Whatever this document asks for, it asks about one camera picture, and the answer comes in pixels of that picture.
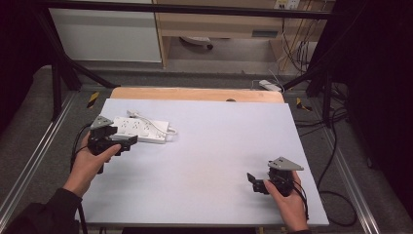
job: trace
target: white cabinet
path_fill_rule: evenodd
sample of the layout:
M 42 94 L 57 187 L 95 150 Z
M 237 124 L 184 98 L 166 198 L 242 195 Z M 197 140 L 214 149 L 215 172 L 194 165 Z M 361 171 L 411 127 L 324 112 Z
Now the white cabinet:
M 110 2 L 152 3 L 151 0 Z M 161 62 L 153 13 L 50 11 L 63 48 L 72 59 Z

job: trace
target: person's arm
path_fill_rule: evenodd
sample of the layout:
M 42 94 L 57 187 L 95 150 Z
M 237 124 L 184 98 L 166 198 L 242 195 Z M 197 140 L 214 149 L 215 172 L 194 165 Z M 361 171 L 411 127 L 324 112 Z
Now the person's arm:
M 298 174 L 292 172 L 294 181 L 301 185 L 301 180 Z M 283 197 L 277 187 L 270 181 L 264 180 L 267 191 L 271 194 L 276 201 L 277 206 L 280 209 L 282 220 L 288 228 L 289 233 L 294 234 L 307 234 L 311 233 L 309 226 L 307 225 L 307 219 L 304 211 L 303 200 L 300 195 L 293 190 L 287 197 Z
M 83 138 L 81 148 L 87 146 L 88 137 Z M 47 204 L 30 204 L 12 221 L 5 234 L 78 233 L 79 226 L 74 217 L 82 197 L 100 167 L 120 148 L 119 144 L 114 145 L 97 156 L 87 147 L 83 148 L 77 154 L 72 172 L 63 187 L 56 191 Z

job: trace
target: black sleeve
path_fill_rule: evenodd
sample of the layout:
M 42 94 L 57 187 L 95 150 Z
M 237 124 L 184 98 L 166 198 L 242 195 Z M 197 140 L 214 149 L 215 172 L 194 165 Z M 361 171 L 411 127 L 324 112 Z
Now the black sleeve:
M 288 232 L 288 234 L 312 234 L 312 231 L 302 230 L 302 231 L 296 231 L 296 232 Z
M 5 234 L 71 234 L 78 233 L 76 210 L 82 199 L 63 188 L 46 205 L 32 203 L 17 216 Z

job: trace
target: white power strip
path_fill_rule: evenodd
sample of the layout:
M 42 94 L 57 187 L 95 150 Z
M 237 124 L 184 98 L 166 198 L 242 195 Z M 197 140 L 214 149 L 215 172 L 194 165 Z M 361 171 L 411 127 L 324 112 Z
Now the white power strip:
M 158 129 L 167 133 L 169 122 L 151 120 Z M 114 139 L 126 139 L 137 136 L 137 141 L 149 143 L 166 143 L 167 135 L 155 128 L 149 121 L 138 118 L 115 117 L 113 125 L 118 127 L 118 133 Z

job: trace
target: human hand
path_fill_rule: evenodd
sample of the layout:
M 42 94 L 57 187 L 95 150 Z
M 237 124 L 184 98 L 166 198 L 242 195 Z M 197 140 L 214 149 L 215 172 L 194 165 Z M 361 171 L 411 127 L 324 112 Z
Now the human hand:
M 95 156 L 87 147 L 88 138 L 89 134 L 82 139 L 82 149 L 78 152 L 69 179 L 63 186 L 78 197 L 83 197 L 99 169 L 121 149 L 121 145 L 116 144 Z
M 292 177 L 295 182 L 301 185 L 300 177 L 298 174 L 293 171 Z M 270 182 L 269 180 L 264 180 L 264 185 L 267 188 L 267 191 L 271 194 L 273 199 L 276 201 L 277 206 L 280 209 L 282 215 L 282 220 L 288 228 L 288 231 L 301 231 L 308 230 L 307 219 L 304 211 L 303 200 L 300 195 L 295 190 L 292 190 L 291 194 L 288 197 L 283 197 L 277 187 Z M 301 190 L 301 187 L 297 184 L 294 186 Z

